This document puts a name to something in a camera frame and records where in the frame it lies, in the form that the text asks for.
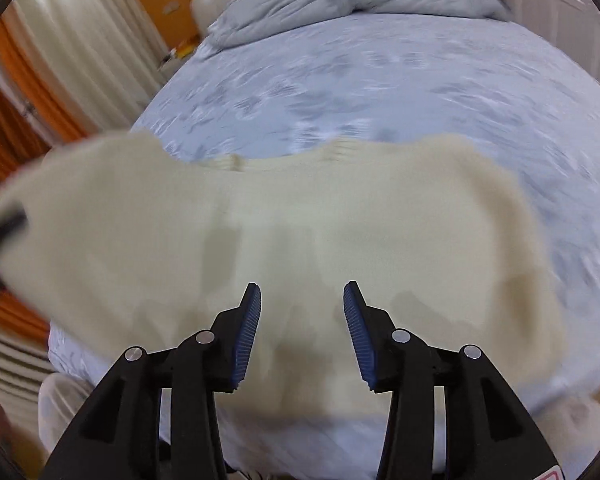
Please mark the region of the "wall switch plate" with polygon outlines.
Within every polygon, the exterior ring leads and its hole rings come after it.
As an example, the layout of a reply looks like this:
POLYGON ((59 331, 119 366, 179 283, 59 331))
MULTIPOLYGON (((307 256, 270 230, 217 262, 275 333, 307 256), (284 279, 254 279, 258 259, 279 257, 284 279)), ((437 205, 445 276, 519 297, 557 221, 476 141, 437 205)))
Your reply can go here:
POLYGON ((176 0, 168 2, 162 9, 164 15, 169 15, 180 8, 180 3, 176 0))

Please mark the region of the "cream knit cardigan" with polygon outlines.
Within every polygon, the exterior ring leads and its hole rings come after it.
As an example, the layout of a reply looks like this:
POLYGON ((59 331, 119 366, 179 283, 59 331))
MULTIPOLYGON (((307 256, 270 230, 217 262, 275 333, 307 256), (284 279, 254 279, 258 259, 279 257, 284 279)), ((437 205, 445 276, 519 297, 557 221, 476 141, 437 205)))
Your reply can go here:
POLYGON ((565 354, 555 278, 517 179, 467 139, 338 139, 266 159, 181 162, 150 134, 107 134, 22 167, 0 220, 26 227, 0 277, 107 360, 208 327, 249 283, 262 316, 231 408, 273 417, 382 414, 342 310, 369 304, 432 346, 476 344, 515 387, 565 354))

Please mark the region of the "blue butterfly bed sheet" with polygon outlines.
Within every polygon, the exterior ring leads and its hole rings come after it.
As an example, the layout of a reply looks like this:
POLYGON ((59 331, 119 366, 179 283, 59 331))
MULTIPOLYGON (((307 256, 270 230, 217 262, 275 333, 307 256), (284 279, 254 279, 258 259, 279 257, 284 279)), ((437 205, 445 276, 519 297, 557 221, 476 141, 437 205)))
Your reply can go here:
POLYGON ((188 162, 467 136, 521 180, 558 277, 567 355, 522 396, 568 478, 596 455, 600 84, 561 50, 514 23, 354 14, 189 60, 134 129, 188 162))

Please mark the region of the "cream curtain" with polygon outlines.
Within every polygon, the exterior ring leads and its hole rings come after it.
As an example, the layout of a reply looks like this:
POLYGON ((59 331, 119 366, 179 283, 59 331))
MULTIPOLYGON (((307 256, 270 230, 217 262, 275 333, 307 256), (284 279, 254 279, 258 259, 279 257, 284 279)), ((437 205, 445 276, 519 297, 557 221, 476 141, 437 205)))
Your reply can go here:
POLYGON ((130 128, 166 84, 169 52, 138 0, 12 0, 10 39, 82 128, 130 128))

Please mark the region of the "orange items on nightstand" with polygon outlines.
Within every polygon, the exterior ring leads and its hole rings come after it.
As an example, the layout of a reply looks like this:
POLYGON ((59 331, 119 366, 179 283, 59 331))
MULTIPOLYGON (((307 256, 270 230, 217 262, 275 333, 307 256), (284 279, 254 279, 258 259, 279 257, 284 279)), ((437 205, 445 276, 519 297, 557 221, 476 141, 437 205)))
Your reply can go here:
POLYGON ((184 60, 184 58, 188 58, 195 53, 199 44, 200 39, 198 37, 183 40, 170 51, 170 57, 184 60))

